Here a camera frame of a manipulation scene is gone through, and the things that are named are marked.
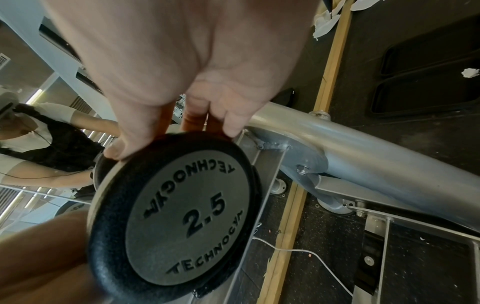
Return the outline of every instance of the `human hand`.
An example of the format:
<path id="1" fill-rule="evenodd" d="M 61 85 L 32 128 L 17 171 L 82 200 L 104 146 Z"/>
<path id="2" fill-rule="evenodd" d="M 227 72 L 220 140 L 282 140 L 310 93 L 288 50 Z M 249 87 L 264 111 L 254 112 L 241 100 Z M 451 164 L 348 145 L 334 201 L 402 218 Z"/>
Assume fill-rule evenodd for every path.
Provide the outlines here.
<path id="1" fill-rule="evenodd" d="M 110 101 L 122 159 L 164 134 L 186 92 L 182 129 L 234 137 L 290 75 L 318 0 L 45 0 Z"/>

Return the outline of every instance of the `silver metal pipe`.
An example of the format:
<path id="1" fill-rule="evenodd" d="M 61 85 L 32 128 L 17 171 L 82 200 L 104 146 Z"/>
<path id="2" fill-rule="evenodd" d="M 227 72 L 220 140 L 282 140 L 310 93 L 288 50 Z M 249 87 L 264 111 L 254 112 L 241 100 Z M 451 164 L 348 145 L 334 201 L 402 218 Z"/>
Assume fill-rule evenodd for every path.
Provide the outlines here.
<path id="1" fill-rule="evenodd" d="M 480 231 L 480 177 L 474 174 L 273 103 L 249 125 L 292 134 L 315 146 L 326 156 L 328 174 Z"/>
<path id="2" fill-rule="evenodd" d="M 7 185 L 0 185 L 0 187 L 1 188 L 6 188 L 6 189 L 17 190 L 18 192 L 25 192 L 25 193 L 31 193 L 31 194 L 41 194 L 43 196 L 49 196 L 49 197 L 53 197 L 53 198 L 62 198 L 62 199 L 66 199 L 66 200 L 69 200 L 69 201 L 72 201 L 72 202 L 77 202 L 77 203 L 82 203 L 82 204 L 87 204 L 87 205 L 92 204 L 91 202 L 85 202 L 85 201 L 82 201 L 82 200 L 79 200 L 79 199 L 76 199 L 76 198 L 70 198 L 70 197 L 66 197 L 66 196 L 42 193 L 42 192 L 32 191 L 32 190 L 26 190 L 26 189 L 22 189 L 22 188 L 7 186 Z"/>

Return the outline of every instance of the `black plastic tray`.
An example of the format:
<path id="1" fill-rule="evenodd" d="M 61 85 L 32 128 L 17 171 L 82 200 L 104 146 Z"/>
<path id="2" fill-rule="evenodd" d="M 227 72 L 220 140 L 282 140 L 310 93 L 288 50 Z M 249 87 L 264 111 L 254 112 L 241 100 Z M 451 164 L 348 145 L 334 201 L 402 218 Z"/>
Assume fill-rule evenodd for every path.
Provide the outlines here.
<path id="1" fill-rule="evenodd" d="M 377 86 L 369 114 L 386 118 L 472 106 L 480 101 L 480 76 L 463 77 L 466 68 L 480 69 L 480 57 L 389 78 Z"/>
<path id="2" fill-rule="evenodd" d="M 383 56 L 382 76 L 388 77 L 451 61 L 480 51 L 480 16 L 463 19 L 391 46 Z"/>

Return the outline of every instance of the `wooden beam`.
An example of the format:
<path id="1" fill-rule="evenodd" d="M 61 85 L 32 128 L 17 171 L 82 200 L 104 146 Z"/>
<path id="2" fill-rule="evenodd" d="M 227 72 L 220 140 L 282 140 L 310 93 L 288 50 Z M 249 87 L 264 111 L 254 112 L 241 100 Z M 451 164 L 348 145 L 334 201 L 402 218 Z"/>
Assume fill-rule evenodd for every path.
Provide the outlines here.
<path id="1" fill-rule="evenodd" d="M 323 110 L 328 112 L 329 110 L 335 81 L 342 60 L 342 53 L 345 42 L 347 41 L 351 20 L 350 7 L 353 3 L 354 0 L 346 0 L 341 11 L 340 20 L 338 21 L 335 37 L 323 73 L 323 79 L 313 108 L 314 111 Z M 293 248 L 306 197 L 307 192 L 296 183 L 293 183 L 281 217 L 275 247 L 284 249 Z M 290 255 L 291 252 L 275 250 L 266 268 L 265 278 L 261 286 L 262 289 L 257 304 L 277 304 L 279 302 L 290 262 Z"/>

